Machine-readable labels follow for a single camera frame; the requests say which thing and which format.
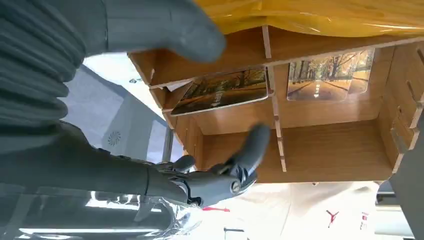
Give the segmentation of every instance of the yellow plastic bag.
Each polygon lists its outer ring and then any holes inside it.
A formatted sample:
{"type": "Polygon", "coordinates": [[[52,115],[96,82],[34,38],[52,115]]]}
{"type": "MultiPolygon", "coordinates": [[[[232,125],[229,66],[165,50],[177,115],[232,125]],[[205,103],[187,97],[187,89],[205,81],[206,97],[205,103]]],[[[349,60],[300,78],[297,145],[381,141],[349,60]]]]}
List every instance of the yellow plastic bag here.
{"type": "Polygon", "coordinates": [[[195,0],[224,34],[263,25],[314,35],[424,35],[424,0],[195,0]]]}

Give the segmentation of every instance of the wooden compartment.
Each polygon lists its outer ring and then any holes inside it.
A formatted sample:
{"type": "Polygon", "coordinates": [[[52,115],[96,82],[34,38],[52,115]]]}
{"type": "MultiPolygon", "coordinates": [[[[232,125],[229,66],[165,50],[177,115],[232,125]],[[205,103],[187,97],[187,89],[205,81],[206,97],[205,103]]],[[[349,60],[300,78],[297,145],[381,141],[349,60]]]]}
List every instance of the wooden compartment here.
{"type": "Polygon", "coordinates": [[[273,27],[226,37],[227,49],[214,63],[191,62],[167,50],[129,54],[199,169],[226,161],[258,122],[272,129],[257,169],[261,183],[383,181],[414,148],[424,101],[423,39],[328,37],[273,27]],[[287,100],[289,62],[366,48],[375,48],[366,92],[343,101],[287,100]],[[165,86],[257,64],[268,66],[272,93],[266,100],[171,116],[187,85],[174,91],[165,86]]]}

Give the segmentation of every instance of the wooden desk organizer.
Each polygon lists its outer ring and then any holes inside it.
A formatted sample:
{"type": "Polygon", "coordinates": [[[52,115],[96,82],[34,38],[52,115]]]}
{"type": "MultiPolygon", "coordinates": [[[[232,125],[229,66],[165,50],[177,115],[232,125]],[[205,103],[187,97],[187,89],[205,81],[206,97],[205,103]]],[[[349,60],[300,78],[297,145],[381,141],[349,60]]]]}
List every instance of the wooden desk organizer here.
{"type": "Polygon", "coordinates": [[[424,101],[424,39],[412,35],[330,37],[263,26],[226,36],[214,63],[167,51],[129,53],[169,126],[199,169],[227,160],[257,122],[273,129],[258,182],[383,181],[414,148],[424,101]],[[289,62],[375,48],[366,92],[344,101],[288,101],[289,62]],[[165,86],[246,66],[268,66],[266,100],[173,117],[187,90],[165,86]]]}

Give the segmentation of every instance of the road photo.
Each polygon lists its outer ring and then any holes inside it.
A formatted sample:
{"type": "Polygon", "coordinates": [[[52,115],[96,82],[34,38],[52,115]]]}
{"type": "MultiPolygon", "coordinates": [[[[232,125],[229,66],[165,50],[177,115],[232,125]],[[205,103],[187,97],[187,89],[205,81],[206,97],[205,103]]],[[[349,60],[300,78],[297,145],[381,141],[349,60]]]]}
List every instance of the road photo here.
{"type": "Polygon", "coordinates": [[[267,96],[267,73],[264,66],[201,77],[193,81],[171,115],[251,103],[266,99],[267,96]]]}
{"type": "Polygon", "coordinates": [[[291,62],[287,99],[343,101],[367,91],[374,49],[291,62]]]}

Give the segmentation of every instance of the gray robotic glove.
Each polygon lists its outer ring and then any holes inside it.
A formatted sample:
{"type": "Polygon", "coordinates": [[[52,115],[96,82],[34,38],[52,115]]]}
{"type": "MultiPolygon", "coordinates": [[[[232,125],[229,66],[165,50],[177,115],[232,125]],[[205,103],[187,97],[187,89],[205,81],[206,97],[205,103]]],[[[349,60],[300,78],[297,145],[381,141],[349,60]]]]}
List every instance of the gray robotic glove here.
{"type": "Polygon", "coordinates": [[[268,144],[264,126],[227,163],[182,174],[111,156],[59,121],[67,107],[57,98],[68,94],[64,82],[87,56],[168,48],[194,61],[216,60],[225,38],[191,0],[0,0],[0,14],[0,183],[204,206],[254,182],[268,144]]]}

